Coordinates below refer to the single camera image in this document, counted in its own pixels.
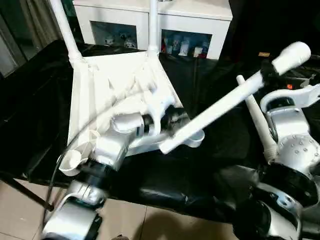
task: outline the screw hole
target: screw hole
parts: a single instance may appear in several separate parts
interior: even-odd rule
[[[288,197],[288,196],[286,196],[285,199],[290,203],[292,202],[292,199],[290,197]]]

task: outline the white plastic rod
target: white plastic rod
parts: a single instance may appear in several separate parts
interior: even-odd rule
[[[244,84],[246,81],[242,75],[238,75],[236,80],[239,85]],[[245,99],[245,103],[249,109],[254,126],[258,132],[261,143],[263,145],[263,154],[267,162],[274,160],[277,154],[277,144],[271,137],[268,123],[263,115],[257,101],[253,95]]]
[[[50,0],[50,2],[56,21],[62,33],[66,48],[68,49],[69,60],[71,64],[73,64],[75,61],[81,60],[82,55],[79,52],[78,47],[76,45],[76,41],[70,29],[68,19],[62,6],[61,0]]]
[[[305,43],[295,42],[285,48],[280,56],[272,61],[272,64],[279,75],[282,75],[290,69],[296,68],[306,62],[310,56],[311,51]],[[172,138],[168,138],[161,143],[159,145],[160,150],[164,154],[169,153],[189,137],[241,103],[248,96],[254,94],[259,88],[263,87],[263,85],[263,77],[261,72],[258,71],[245,81],[244,84],[236,87],[195,119],[179,129]]]
[[[148,55],[151,57],[158,53],[158,0],[150,0]]]
[[[168,138],[159,145],[160,150],[167,154],[195,133],[199,132],[210,123],[224,115],[233,107],[241,103],[249,95],[255,93],[263,86],[263,77],[258,71],[251,76],[244,84],[236,87],[223,98],[211,105],[208,109],[200,113],[187,125],[179,129],[172,138]]]

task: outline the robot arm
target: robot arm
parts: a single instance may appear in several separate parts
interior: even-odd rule
[[[277,145],[274,159],[260,171],[249,199],[236,208],[233,229],[239,239],[300,239],[301,212],[319,201],[311,171],[320,161],[320,145],[311,137],[301,108],[318,101],[319,90],[319,84],[280,89],[261,100]],[[257,119],[261,111],[248,107],[252,118]],[[255,125],[259,130],[265,123],[261,120]]]

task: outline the white cabinet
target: white cabinet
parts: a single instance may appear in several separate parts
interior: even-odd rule
[[[114,29],[113,24],[117,24],[120,25],[117,37],[123,30],[124,34],[130,33],[129,37],[138,49],[148,49],[149,0],[74,0],[73,4],[85,43],[108,44],[108,34]],[[164,33],[170,35],[173,31],[172,38],[181,34],[195,39],[193,47],[201,45],[201,41],[206,42],[206,57],[219,58],[232,20],[228,0],[159,2],[158,13],[159,49]]]

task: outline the curtain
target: curtain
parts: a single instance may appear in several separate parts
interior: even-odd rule
[[[48,0],[20,0],[34,46],[38,51],[62,35]]]
[[[0,80],[27,61],[0,12]]]

